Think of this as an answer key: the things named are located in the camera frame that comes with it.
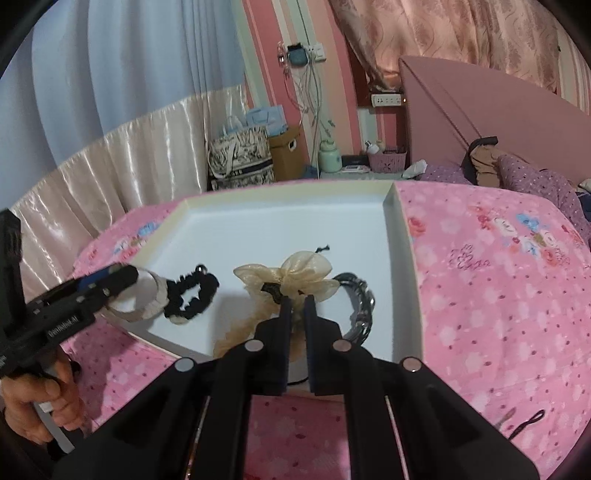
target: human hand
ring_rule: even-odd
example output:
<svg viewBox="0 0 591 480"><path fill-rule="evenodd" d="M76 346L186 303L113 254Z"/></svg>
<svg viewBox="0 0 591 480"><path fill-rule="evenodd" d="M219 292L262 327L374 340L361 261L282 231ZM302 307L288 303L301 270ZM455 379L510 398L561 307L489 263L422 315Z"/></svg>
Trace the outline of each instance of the human hand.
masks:
<svg viewBox="0 0 591 480"><path fill-rule="evenodd" d="M84 422L84 404L74 383L70 361L61 348L53 367L58 381L25 374L3 378L1 384L6 423L20 436L40 445L50 442L53 436L37 416L32 402L50 401L56 425L68 431L80 428Z"/></svg>

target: purple polka dot pillow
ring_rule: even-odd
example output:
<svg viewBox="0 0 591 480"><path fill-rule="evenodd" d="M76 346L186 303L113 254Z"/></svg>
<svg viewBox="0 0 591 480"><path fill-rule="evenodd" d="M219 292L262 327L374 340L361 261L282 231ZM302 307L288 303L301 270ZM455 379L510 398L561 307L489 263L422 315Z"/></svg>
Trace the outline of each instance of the purple polka dot pillow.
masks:
<svg viewBox="0 0 591 480"><path fill-rule="evenodd" d="M441 183L459 183L464 185L472 185L464 176L462 168L456 166L431 165L427 164L427 169L421 175L421 181L439 181Z"/></svg>
<svg viewBox="0 0 591 480"><path fill-rule="evenodd" d="M551 201L570 220L585 243L591 245L591 225L585 218L574 188L565 177L552 170L538 171L511 155L500 156L497 167L504 188Z"/></svg>

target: pink bedspread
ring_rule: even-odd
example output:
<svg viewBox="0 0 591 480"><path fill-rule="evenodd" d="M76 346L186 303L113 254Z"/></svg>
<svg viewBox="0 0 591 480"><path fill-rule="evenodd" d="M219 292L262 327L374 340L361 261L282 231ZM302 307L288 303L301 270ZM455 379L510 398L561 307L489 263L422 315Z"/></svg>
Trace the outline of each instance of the pink bedspread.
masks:
<svg viewBox="0 0 591 480"><path fill-rule="evenodd" d="M591 253L565 217L537 197L467 186L396 184L420 284L426 363L508 436L547 478L591 414ZM129 213L91 243L76 274L131 258L174 208ZM71 339L80 392L97 428L172 359L107 325ZM255 398L246 477L349 477L341 404Z"/></svg>

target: white tray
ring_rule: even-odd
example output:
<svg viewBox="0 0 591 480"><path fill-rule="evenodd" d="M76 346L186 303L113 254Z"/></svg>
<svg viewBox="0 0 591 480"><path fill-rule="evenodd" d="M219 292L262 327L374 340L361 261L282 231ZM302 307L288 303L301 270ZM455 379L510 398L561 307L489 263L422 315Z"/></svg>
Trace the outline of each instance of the white tray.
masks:
<svg viewBox="0 0 591 480"><path fill-rule="evenodd" d="M215 341L254 306L234 268L249 263L279 267L297 251L326 245L331 276L353 272L374 293L374 325L363 346L389 361L422 358L412 248L391 181L278 184L181 202L132 263L170 279L204 264L220 282L212 304L186 325L174 325L163 315L117 324L173 355L210 360ZM190 298L191 291L185 296ZM338 322L343 334L350 329L353 307L342 288L317 309ZM290 366L290 381L305 376L304 358Z"/></svg>

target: pink basket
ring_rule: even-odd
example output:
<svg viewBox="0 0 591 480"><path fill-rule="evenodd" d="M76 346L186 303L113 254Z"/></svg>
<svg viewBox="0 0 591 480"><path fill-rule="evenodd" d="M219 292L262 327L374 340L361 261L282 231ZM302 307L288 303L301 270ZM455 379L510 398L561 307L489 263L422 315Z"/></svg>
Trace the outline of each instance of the pink basket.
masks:
<svg viewBox="0 0 591 480"><path fill-rule="evenodd" d="M369 166L376 173L396 173L403 171L406 165L404 153L369 154Z"/></svg>

